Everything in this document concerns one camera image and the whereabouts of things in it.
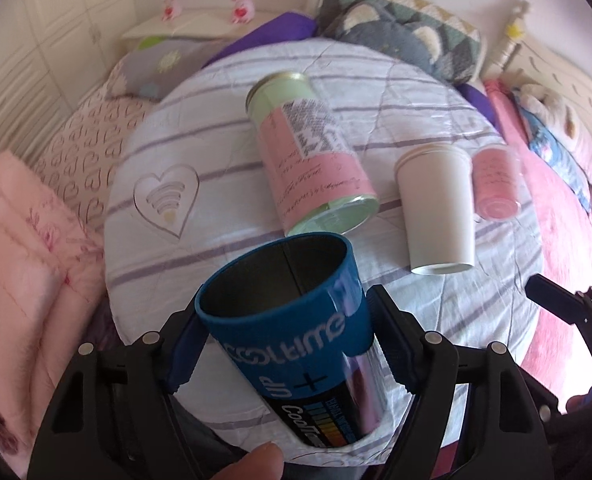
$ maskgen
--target gray pillow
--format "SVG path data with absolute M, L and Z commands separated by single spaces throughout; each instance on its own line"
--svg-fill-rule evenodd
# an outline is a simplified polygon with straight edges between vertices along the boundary
M 134 96 L 160 101 L 229 43 L 173 39 L 134 50 L 111 71 L 107 97 Z

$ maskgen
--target silver bolt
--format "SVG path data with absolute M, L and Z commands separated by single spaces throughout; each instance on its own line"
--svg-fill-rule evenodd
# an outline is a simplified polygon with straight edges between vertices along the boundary
M 142 336 L 142 342 L 146 345 L 154 345 L 160 341 L 160 334 L 157 332 L 147 332 Z
M 500 341 L 494 341 L 492 343 L 492 350 L 498 355 L 503 355 L 507 351 L 507 347 Z
M 78 347 L 78 353 L 80 355 L 89 355 L 91 352 L 93 352 L 93 344 L 91 343 L 82 343 Z
M 543 422 L 549 422 L 551 419 L 551 410 L 549 406 L 542 405 L 540 410 L 538 410 L 538 416 L 540 416 L 540 420 Z
M 425 341 L 427 341 L 431 345 L 438 345 L 442 342 L 442 335 L 434 331 L 426 332 Z

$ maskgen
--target cylindrical container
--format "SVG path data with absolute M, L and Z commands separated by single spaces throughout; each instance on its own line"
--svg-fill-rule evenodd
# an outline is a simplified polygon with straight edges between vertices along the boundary
M 286 235 L 344 234 L 378 211 L 341 125 L 304 74 L 268 75 L 253 86 L 246 106 Z
M 521 211 L 521 163 L 506 144 L 489 144 L 472 158 L 476 213 L 486 220 L 503 221 Z
M 386 400 L 349 241 L 283 238 L 218 270 L 196 312 L 247 380 L 305 444 L 371 433 Z
M 394 174 L 407 230 L 411 270 L 450 274 L 475 263 L 471 158 L 431 143 L 401 156 Z

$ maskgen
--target small pink container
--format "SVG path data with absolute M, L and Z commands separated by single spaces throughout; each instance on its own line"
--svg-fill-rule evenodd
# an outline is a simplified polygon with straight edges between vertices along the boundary
M 473 156 L 472 164 L 476 213 L 492 221 L 518 215 L 521 162 L 516 152 L 505 144 L 489 144 Z

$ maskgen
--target pink pig figurine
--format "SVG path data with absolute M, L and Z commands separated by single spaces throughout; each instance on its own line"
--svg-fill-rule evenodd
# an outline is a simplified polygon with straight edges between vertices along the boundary
M 183 12 L 183 8 L 178 0 L 165 0 L 165 10 L 163 10 L 162 20 L 167 22 L 177 18 Z
M 252 0 L 231 0 L 234 2 L 234 10 L 231 13 L 232 23 L 249 23 L 255 16 L 255 7 Z

